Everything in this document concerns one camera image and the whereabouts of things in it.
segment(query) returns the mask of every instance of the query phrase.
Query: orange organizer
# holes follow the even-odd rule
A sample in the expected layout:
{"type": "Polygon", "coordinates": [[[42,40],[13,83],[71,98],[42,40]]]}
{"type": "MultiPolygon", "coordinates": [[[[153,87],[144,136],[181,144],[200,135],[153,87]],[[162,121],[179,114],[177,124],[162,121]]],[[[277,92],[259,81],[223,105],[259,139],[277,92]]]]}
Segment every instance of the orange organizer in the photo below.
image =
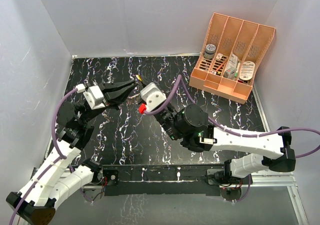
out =
{"type": "Polygon", "coordinates": [[[199,60],[191,73],[189,85],[244,104],[252,91],[257,69],[274,38],[275,31],[274,27],[214,13],[199,60]],[[204,57],[208,44],[216,47],[212,59],[204,57]],[[227,78],[224,74],[231,57],[237,57],[237,65],[233,67],[236,72],[227,78]],[[241,80],[239,74],[247,69],[246,66],[243,67],[243,63],[247,61],[255,63],[252,78],[241,80]]]}

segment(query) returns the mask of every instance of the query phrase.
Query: metal frame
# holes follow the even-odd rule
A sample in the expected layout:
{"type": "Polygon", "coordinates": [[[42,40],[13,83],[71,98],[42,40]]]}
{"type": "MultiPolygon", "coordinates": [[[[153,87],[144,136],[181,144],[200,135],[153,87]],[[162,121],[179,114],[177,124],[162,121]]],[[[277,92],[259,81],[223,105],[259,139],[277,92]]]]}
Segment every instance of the metal frame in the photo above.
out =
{"type": "MultiPolygon", "coordinates": [[[[256,101],[256,105],[259,110],[259,114],[260,114],[260,117],[261,117],[261,120],[263,123],[264,130],[266,132],[270,132],[270,127],[267,122],[266,115],[265,115],[259,94],[258,94],[255,86],[253,86],[252,92],[253,92],[253,96],[256,101]]],[[[308,222],[308,219],[307,219],[307,216],[305,213],[305,209],[303,207],[303,204],[301,202],[301,199],[300,199],[300,196],[298,193],[298,185],[297,185],[294,173],[293,172],[279,173],[279,172],[272,172],[269,170],[265,171],[265,172],[261,172],[261,173],[262,174],[265,173],[264,176],[266,178],[265,181],[263,182],[263,187],[265,187],[265,185],[268,183],[269,183],[268,186],[271,186],[271,187],[278,187],[279,185],[284,185],[287,187],[290,198],[291,198],[291,203],[292,203],[296,218],[298,220],[298,224],[299,225],[308,225],[309,222],[308,222]]],[[[261,176],[256,175],[256,174],[252,174],[252,179],[253,179],[254,183],[259,183],[259,179],[261,179],[261,176]]]]}
{"type": "MultiPolygon", "coordinates": [[[[172,55],[166,55],[166,56],[196,56],[196,55],[199,55],[199,53],[182,53],[182,54],[172,54],[172,55]]],[[[141,56],[141,55],[132,56],[131,55],[128,57],[158,57],[158,55],[157,56],[141,56]]],[[[81,57],[77,57],[76,55],[73,55],[72,56],[72,63],[75,58],[81,58],[81,57]]],[[[266,132],[269,132],[270,127],[267,122],[267,119],[266,119],[266,116],[264,113],[264,109],[262,107],[261,100],[260,100],[260,97],[258,95],[258,92],[257,92],[255,86],[253,86],[252,92],[253,92],[253,96],[254,96],[256,104],[257,104],[257,108],[258,108],[258,111],[259,111],[259,114],[261,117],[261,121],[262,121],[264,130],[266,132]]],[[[52,138],[50,138],[50,140],[49,140],[44,158],[46,158],[48,156],[48,152],[49,152],[50,145],[51,145],[51,140],[52,140],[52,138]]],[[[60,179],[65,178],[69,174],[70,174],[70,171],[67,169],[62,174],[60,179]]],[[[291,203],[292,203],[293,209],[295,211],[295,214],[296,214],[296,217],[298,220],[298,224],[299,225],[308,225],[309,224],[305,210],[303,208],[303,205],[302,205],[302,202],[301,202],[301,199],[299,196],[299,193],[298,193],[297,182],[296,182],[296,179],[295,179],[294,174],[292,172],[279,173],[279,172],[273,172],[270,170],[260,171],[260,172],[252,174],[252,180],[253,180],[253,184],[251,185],[252,187],[287,187],[288,192],[289,192],[289,196],[291,199],[291,203]]],[[[89,184],[89,185],[85,185],[83,188],[85,190],[87,190],[87,189],[92,190],[92,189],[101,189],[101,186],[89,184]]]]}

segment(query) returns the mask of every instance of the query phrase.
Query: black table surface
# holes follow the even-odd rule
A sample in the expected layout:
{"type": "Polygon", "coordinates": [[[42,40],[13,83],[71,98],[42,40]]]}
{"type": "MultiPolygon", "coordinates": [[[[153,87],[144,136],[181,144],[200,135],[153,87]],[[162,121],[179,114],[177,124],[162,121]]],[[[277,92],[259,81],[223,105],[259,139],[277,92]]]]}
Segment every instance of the black table surface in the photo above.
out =
{"type": "MultiPolygon", "coordinates": [[[[263,132],[257,103],[251,93],[245,104],[230,101],[208,92],[189,87],[190,74],[198,56],[103,57],[73,60],[66,93],[84,82],[124,82],[141,74],[169,93],[181,74],[196,103],[219,123],[235,129],[263,132]]],[[[90,142],[75,159],[74,165],[91,158],[102,165],[169,165],[222,164],[240,158],[244,152],[218,150],[196,153],[187,150],[179,141],[172,141],[153,116],[141,115],[136,103],[137,87],[120,110],[107,109],[92,120],[94,131],[90,142]]],[[[83,101],[74,94],[70,101],[83,101]]],[[[180,88],[172,100],[179,110],[189,104],[180,88]]]]}

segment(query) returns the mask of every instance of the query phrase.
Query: black bracket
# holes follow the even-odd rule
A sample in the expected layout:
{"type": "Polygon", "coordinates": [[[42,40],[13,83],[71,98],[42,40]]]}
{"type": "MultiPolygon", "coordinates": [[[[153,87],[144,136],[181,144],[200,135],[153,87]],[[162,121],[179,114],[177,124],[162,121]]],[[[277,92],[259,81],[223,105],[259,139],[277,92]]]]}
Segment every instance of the black bracket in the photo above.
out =
{"type": "MultiPolygon", "coordinates": [[[[282,126],[278,130],[288,129],[289,127],[282,126]]],[[[263,157],[262,164],[268,166],[271,171],[288,173],[295,170],[296,167],[296,154],[295,151],[290,148],[292,136],[291,132],[280,132],[279,136],[282,136],[283,147],[281,152],[283,156],[277,159],[270,159],[263,157]]]]}
{"type": "Polygon", "coordinates": [[[70,148],[76,147],[79,150],[83,150],[87,143],[91,139],[91,135],[94,132],[93,126],[87,126],[86,128],[69,129],[64,128],[59,134],[58,139],[64,140],[70,144],[70,148]]]}
{"type": "MultiPolygon", "coordinates": [[[[10,192],[6,197],[6,202],[13,210],[17,207],[20,200],[20,192],[10,192]]],[[[31,225],[47,225],[56,213],[56,209],[54,208],[55,202],[56,199],[49,198],[44,206],[34,206],[34,201],[23,201],[18,214],[31,225]]]]}
{"type": "Polygon", "coordinates": [[[100,179],[98,178],[98,174],[102,170],[102,165],[100,165],[96,161],[89,158],[89,159],[83,161],[81,166],[86,166],[93,172],[93,179],[92,179],[93,183],[97,183],[100,181],[100,179]]]}
{"type": "Polygon", "coordinates": [[[117,186],[119,183],[119,172],[116,169],[104,169],[103,176],[107,180],[107,186],[117,186]]]}
{"type": "Polygon", "coordinates": [[[223,167],[217,164],[104,165],[103,175],[108,177],[104,195],[206,194],[206,196],[220,196],[219,186],[210,186],[206,182],[205,174],[208,169],[219,171],[223,167]],[[111,182],[111,175],[115,175],[115,182],[111,182]]]}
{"type": "Polygon", "coordinates": [[[183,137],[180,144],[188,150],[196,153],[202,153],[203,151],[210,151],[212,146],[217,143],[217,139],[214,138],[214,126],[208,125],[208,127],[202,132],[195,132],[191,135],[183,137]],[[204,143],[205,139],[212,139],[213,143],[204,143]]]}

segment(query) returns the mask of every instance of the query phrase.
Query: white bracket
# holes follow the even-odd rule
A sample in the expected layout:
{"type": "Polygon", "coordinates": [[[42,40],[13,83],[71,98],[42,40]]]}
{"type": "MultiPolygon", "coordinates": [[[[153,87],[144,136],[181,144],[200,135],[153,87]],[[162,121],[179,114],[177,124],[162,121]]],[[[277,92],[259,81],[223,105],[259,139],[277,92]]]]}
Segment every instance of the white bracket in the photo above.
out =
{"type": "MultiPolygon", "coordinates": [[[[263,132],[233,129],[229,127],[227,129],[242,134],[242,136],[232,135],[227,131],[223,131],[222,129],[215,127],[213,135],[215,138],[217,138],[217,143],[212,146],[211,151],[232,150],[251,154],[259,154],[269,159],[278,159],[284,155],[281,152],[281,148],[284,147],[284,143],[282,136],[278,134],[252,138],[243,137],[243,135],[260,135],[263,134],[263,132]]],[[[213,140],[205,138],[204,142],[212,144],[213,140]]]]}
{"type": "Polygon", "coordinates": [[[106,107],[104,104],[105,96],[98,85],[89,87],[83,94],[92,110],[106,107]]]}
{"type": "MultiPolygon", "coordinates": [[[[78,156],[81,152],[78,148],[69,148],[70,144],[66,141],[57,141],[59,148],[66,159],[61,159],[55,163],[37,182],[35,188],[31,190],[29,195],[26,197],[25,201],[30,202],[31,200],[35,202],[34,206],[41,207],[44,206],[47,201],[49,194],[54,188],[55,184],[64,173],[66,167],[78,156]]],[[[51,164],[53,161],[59,157],[57,150],[54,148],[50,155],[43,162],[39,170],[35,173],[32,179],[20,190],[22,193],[21,197],[27,192],[27,190],[37,181],[38,176],[51,164]]]]}
{"type": "Polygon", "coordinates": [[[142,89],[140,95],[142,100],[146,102],[147,112],[151,112],[167,99],[166,95],[153,82],[142,89]]]}
{"type": "Polygon", "coordinates": [[[87,166],[79,166],[73,173],[59,181],[49,195],[50,199],[56,199],[54,208],[57,209],[67,198],[84,185],[92,182],[94,173],[87,166]]]}

